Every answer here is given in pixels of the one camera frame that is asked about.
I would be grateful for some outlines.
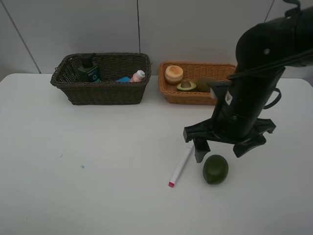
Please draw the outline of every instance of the blue object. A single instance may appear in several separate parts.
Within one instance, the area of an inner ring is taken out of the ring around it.
[[[115,82],[129,82],[129,77],[122,77],[121,79],[116,80]]]

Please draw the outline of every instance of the bottle cap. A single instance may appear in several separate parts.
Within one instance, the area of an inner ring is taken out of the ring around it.
[[[136,72],[136,75],[137,75],[137,77],[138,77],[140,80],[143,79],[143,78],[146,76],[145,72],[142,71],[142,70],[138,70],[138,71]]]
[[[80,56],[84,68],[91,68],[93,66],[92,56],[93,54],[82,54]]]

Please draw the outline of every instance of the dark green bottle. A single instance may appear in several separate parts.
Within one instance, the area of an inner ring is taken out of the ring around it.
[[[93,54],[81,55],[82,66],[78,68],[80,82],[101,82],[99,66],[92,61]]]

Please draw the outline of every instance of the wall seam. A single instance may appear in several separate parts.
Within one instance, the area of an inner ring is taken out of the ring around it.
[[[141,53],[141,45],[140,45],[140,22],[139,22],[139,4],[137,0],[137,23],[138,23],[138,42],[139,42],[139,53]]]
[[[266,20],[268,19],[269,13],[270,13],[270,11],[271,11],[273,5],[274,5],[274,2],[275,2],[275,0],[273,0],[272,4],[270,5],[270,8],[269,8],[268,13],[267,13],[267,15],[266,15],[266,17],[265,17],[264,22],[266,22]]]
[[[10,19],[10,21],[11,21],[13,27],[15,28],[16,32],[18,33],[18,36],[20,37],[20,40],[22,41],[24,47],[26,48],[26,50],[27,50],[27,52],[28,52],[28,54],[29,54],[31,60],[32,60],[33,63],[35,64],[35,66],[36,66],[36,68],[37,68],[37,70],[38,70],[38,73],[41,73],[41,71],[40,71],[40,69],[39,69],[39,67],[38,67],[38,65],[37,65],[37,63],[36,63],[36,61],[35,61],[33,55],[30,53],[30,50],[29,50],[29,48],[28,48],[28,46],[27,46],[27,44],[26,44],[24,38],[22,37],[22,35],[21,35],[19,29],[17,28],[16,24],[14,23],[13,18],[11,17],[11,15],[10,15],[8,9],[7,9],[6,6],[4,5],[4,2],[3,2],[2,0],[0,0],[0,2],[1,2],[1,4],[2,4],[2,6],[3,6],[3,8],[4,8],[4,10],[5,10],[6,14],[7,14],[7,16],[9,17],[9,19]]]

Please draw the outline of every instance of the wicker basket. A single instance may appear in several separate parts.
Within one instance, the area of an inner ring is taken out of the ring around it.
[[[77,69],[82,65],[80,55],[72,54],[63,59],[54,72],[51,84],[61,89],[75,105],[124,105],[141,102],[151,76],[150,59],[138,53],[96,53],[93,61],[100,68],[101,83],[77,82]],[[141,82],[115,82],[124,76],[132,77],[143,70],[146,77]]]
[[[214,77],[218,81],[228,81],[227,76],[235,72],[236,66],[231,64],[188,63],[188,62],[164,62],[160,64],[158,75],[158,88],[164,94],[168,102],[174,104],[199,104],[215,105],[216,100],[210,93],[204,92],[179,92],[176,85],[170,85],[165,81],[164,73],[169,65],[177,65],[183,69],[183,79],[194,83],[199,77]]]

